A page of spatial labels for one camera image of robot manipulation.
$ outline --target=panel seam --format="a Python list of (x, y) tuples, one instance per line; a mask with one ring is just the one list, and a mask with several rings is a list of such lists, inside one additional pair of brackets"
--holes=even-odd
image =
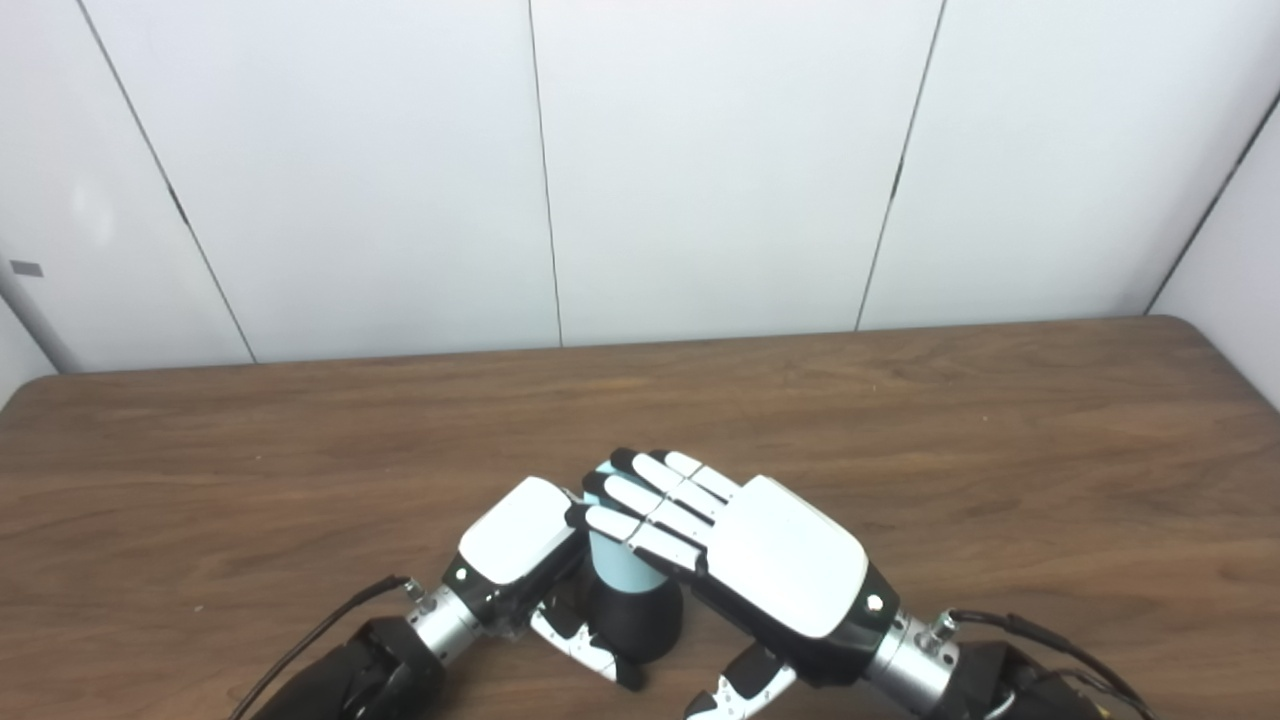
[(564, 319), (561, 315), (559, 300), (559, 272), (556, 265), (556, 229), (552, 225), (552, 181), (547, 173), (547, 132), (543, 129), (543, 87), (538, 76), (538, 40), (534, 31), (534, 0), (527, 0), (529, 6), (529, 50), (534, 59), (534, 101), (538, 105), (538, 147), (543, 160), (543, 193), (547, 202), (547, 241), (552, 252), (552, 291), (556, 293), (556, 336), (561, 347), (564, 347)]
[(174, 208), (178, 210), (178, 217), (182, 219), (183, 224), (187, 225), (187, 232), (191, 233), (191, 240), (196, 245), (196, 251), (200, 252), (200, 259), (204, 261), (205, 269), (209, 272), (209, 277), (214, 281), (214, 288), (218, 290), (218, 296), (221, 297), (223, 306), (227, 307), (227, 314), (230, 315), (232, 324), (236, 325), (236, 332), (239, 334), (241, 342), (244, 343), (244, 350), (248, 352), (250, 360), (256, 364), (259, 361), (257, 355), (253, 354), (253, 347), (250, 345), (248, 337), (244, 334), (244, 328), (241, 325), (239, 318), (236, 315), (236, 310), (232, 309), (230, 300), (227, 299), (227, 291), (223, 290), (223, 283), (218, 279), (218, 273), (214, 272), (212, 263), (209, 261), (209, 254), (205, 252), (205, 246), (200, 242), (200, 236), (196, 234), (196, 228), (192, 227), (187, 218), (187, 211), (178, 200), (178, 192), (174, 190), (173, 182), (169, 181), (169, 173), (165, 172), (164, 164), (160, 161), (160, 155), (156, 152), (155, 145), (151, 142), (151, 136), (147, 135), (147, 128), (142, 124), (142, 118), (138, 117), (138, 110), (133, 105), (133, 99), (129, 97), (129, 92), (124, 88), (124, 81), (120, 79), (120, 73), (115, 69), (115, 63), (111, 61), (111, 55), (106, 51), (106, 45), (102, 42), (102, 36), (97, 32), (97, 26), (93, 24), (93, 18), (90, 15), (88, 8), (84, 6), (84, 0), (76, 0), (76, 5), (79, 6), (81, 15), (84, 18), (84, 24), (88, 26), (88, 31), (93, 36), (93, 42), (97, 44), (97, 50), (102, 54), (102, 59), (106, 61), (106, 68), (111, 72), (111, 77), (115, 79), (115, 86), (120, 90), (120, 96), (124, 97), (124, 105), (129, 109), (129, 115), (133, 117), (133, 124), (138, 128), (138, 133), (142, 136), (142, 142), (146, 143), (147, 151), (151, 154), (151, 161), (155, 163), (156, 170), (160, 173), (160, 179), (164, 181), (164, 184), (169, 191), (169, 197), (173, 200)]
[(1217, 201), (1222, 199), (1226, 188), (1231, 184), (1231, 181), (1235, 179), (1235, 173), (1240, 169), (1240, 165), (1244, 164), (1244, 159), (1249, 155), (1249, 151), (1253, 150), (1253, 143), (1257, 142), (1258, 136), (1262, 135), (1262, 128), (1267, 127), (1267, 122), (1272, 115), (1275, 115), (1276, 105), (1280, 105), (1280, 92), (1277, 92), (1271, 100), (1271, 105), (1267, 110), (1262, 113), (1262, 122), (1258, 123), (1258, 127), (1253, 128), (1253, 135), (1251, 135), (1248, 142), (1244, 143), (1244, 150), (1242, 150), (1235, 158), (1235, 164), (1231, 165), (1230, 172), (1226, 173), (1226, 178), (1222, 179), (1222, 184), (1219, 186), (1213, 199), (1208, 201), (1208, 206), (1204, 208), (1204, 213), (1199, 217), (1196, 227), (1192, 228), (1187, 242), (1184, 242), (1181, 250), (1178, 251), (1178, 258), (1174, 258), (1172, 265), (1170, 265), (1169, 272), (1165, 273), (1165, 279), (1160, 281), (1160, 286), (1156, 287), (1155, 295), (1151, 296), (1151, 302), (1147, 304), (1147, 309), (1142, 313), (1143, 315), (1151, 315), (1152, 309), (1155, 309), (1156, 302), (1160, 300), (1160, 295), (1165, 292), (1165, 286), (1167, 286), (1169, 281), (1174, 278), (1174, 273), (1178, 272), (1178, 266), (1183, 264), (1183, 259), (1187, 258), (1187, 252), (1192, 249), (1192, 245), (1194, 245), (1196, 238), (1199, 237), (1201, 231), (1204, 229), (1204, 223), (1208, 222), (1210, 215), (1212, 215), (1213, 210), (1217, 208)]
[(929, 38), (929, 53), (924, 56), (924, 69), (920, 70), (920, 86), (915, 91), (915, 102), (911, 105), (911, 118), (906, 122), (906, 136), (902, 138), (902, 152), (897, 158), (897, 169), (893, 173), (893, 184), (890, 188), (888, 201), (884, 204), (884, 215), (881, 218), (879, 233), (876, 236), (876, 251), (872, 254), (872, 266), (867, 270), (867, 284), (863, 286), (863, 301), (858, 305), (858, 319), (854, 322), (854, 331), (863, 327), (863, 313), (867, 310), (867, 300), (872, 292), (872, 279), (876, 277), (876, 265), (879, 263), (881, 246), (884, 245), (884, 228), (888, 227), (888, 215), (893, 210), (893, 200), (897, 197), (897, 186), (902, 179), (902, 168), (906, 167), (906, 151), (911, 146), (911, 131), (915, 129), (915, 117), (920, 111), (920, 99), (924, 96), (924, 83), (929, 78), (929, 67), (933, 64), (933, 50), (938, 45), (938, 35), (942, 32), (942, 15), (947, 10), (947, 0), (938, 5), (938, 19), (933, 24), (933, 37)]

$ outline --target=silver cylindrical wrist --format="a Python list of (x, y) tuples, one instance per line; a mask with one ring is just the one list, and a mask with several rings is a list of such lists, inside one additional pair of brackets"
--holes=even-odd
[(867, 669), (867, 680), (913, 715), (938, 703), (960, 661), (950, 637), (906, 612), (899, 612)]
[(448, 585), (417, 601), (406, 619), (428, 650), (442, 664), (453, 662), (483, 634), (480, 621)]

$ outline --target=black fingertip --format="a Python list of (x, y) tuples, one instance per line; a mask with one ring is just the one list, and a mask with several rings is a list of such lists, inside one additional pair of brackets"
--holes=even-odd
[(631, 450), (630, 447), (620, 447), (614, 450), (612, 455), (609, 455), (609, 462), (612, 462), (613, 466), (617, 468), (618, 470), (622, 470), (623, 473), (631, 473), (632, 475), (635, 475), (636, 474), (635, 459), (637, 455), (640, 454), (636, 452), (635, 450)]
[(737, 694), (753, 700), (782, 671), (782, 661), (760, 643), (751, 643), (724, 669), (723, 676)]
[(604, 497), (604, 480), (608, 477), (599, 470), (591, 470), (582, 478), (582, 489), (596, 497)]
[(712, 697), (712, 693), (703, 691), (698, 693), (698, 697), (694, 698), (694, 702), (690, 702), (689, 707), (685, 708), (685, 720), (689, 720), (690, 717), (696, 717), (703, 712), (712, 712), (717, 707), (719, 706), (716, 705), (716, 698)]
[(586, 521), (586, 511), (590, 509), (590, 505), (573, 503), (564, 511), (564, 524), (575, 530), (590, 530), (591, 524)]
[(644, 689), (644, 673), (639, 666), (618, 657), (613, 661), (613, 670), (617, 676), (617, 683), (623, 688), (634, 693)]
[(559, 598), (552, 598), (550, 602), (544, 602), (541, 614), (547, 620), (547, 624), (556, 630), (556, 634), (564, 639), (570, 639), (576, 635), (577, 629), (581, 628), (584, 623), (576, 612), (570, 610), (563, 602), (559, 602)]

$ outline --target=gray sticker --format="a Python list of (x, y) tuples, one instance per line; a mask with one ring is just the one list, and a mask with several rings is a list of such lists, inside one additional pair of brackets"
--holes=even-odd
[(9, 260), (9, 264), (13, 265), (13, 274), (15, 275), (31, 275), (33, 278), (45, 277), (45, 270), (44, 268), (40, 266), (40, 263), (23, 263), (22, 260)]

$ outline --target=white robotic hand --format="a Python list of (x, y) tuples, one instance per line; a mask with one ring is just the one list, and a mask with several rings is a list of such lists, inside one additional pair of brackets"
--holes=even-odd
[(526, 478), (462, 536), (443, 584), (417, 598), (408, 621), (448, 665), (481, 635), (515, 638), (526, 626), (575, 661), (636, 691), (643, 676), (554, 594), (586, 552), (586, 533), (566, 523), (579, 502), (540, 478)]
[(852, 684), (882, 664), (886, 637), (904, 634), (899, 597), (861, 544), (777, 480), (758, 475), (739, 486), (669, 451), (622, 448), (611, 461), (644, 484), (589, 475), (585, 489), (605, 506), (576, 505), (568, 524), (613, 538), (686, 582), (756, 641), (685, 717), (749, 717), (796, 678), (814, 687)]

